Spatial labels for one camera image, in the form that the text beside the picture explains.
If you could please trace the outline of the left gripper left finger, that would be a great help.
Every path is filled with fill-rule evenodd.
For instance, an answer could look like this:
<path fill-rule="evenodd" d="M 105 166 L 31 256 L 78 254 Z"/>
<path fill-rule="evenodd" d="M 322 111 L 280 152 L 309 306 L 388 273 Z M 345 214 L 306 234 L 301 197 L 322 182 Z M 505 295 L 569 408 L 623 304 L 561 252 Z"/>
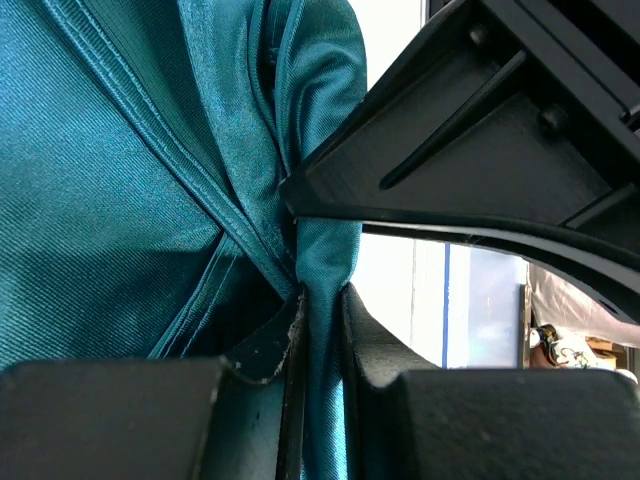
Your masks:
<path fill-rule="evenodd" d="M 296 479 L 305 292 L 221 356 L 26 362 L 1 375 L 5 479 Z"/>

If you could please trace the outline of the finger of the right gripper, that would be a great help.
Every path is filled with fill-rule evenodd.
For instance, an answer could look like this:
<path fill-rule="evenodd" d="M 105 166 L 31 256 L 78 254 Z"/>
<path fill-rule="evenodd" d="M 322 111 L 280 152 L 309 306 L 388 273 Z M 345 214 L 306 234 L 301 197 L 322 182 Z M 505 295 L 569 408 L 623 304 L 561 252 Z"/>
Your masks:
<path fill-rule="evenodd" d="M 638 3 L 448 3 L 282 194 L 520 255 L 637 323 Z"/>

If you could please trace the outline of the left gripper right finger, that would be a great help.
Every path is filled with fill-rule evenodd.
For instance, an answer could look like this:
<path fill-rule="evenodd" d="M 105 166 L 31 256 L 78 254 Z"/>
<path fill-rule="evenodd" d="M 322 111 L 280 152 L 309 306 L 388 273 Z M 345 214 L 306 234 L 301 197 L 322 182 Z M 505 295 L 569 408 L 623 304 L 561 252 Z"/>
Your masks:
<path fill-rule="evenodd" d="M 343 289 L 352 479 L 635 479 L 639 390 L 607 370 L 441 369 Z"/>

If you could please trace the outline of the teal cloth napkin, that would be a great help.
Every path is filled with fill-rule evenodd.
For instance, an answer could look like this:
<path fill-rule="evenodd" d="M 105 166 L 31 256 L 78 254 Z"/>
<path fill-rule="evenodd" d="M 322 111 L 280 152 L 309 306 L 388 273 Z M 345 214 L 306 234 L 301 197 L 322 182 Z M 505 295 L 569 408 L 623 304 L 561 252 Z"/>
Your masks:
<path fill-rule="evenodd" d="M 1 5 L 1 364 L 213 356 L 309 298 L 303 477 L 347 475 L 357 223 L 281 183 L 367 89 L 346 1 Z"/>

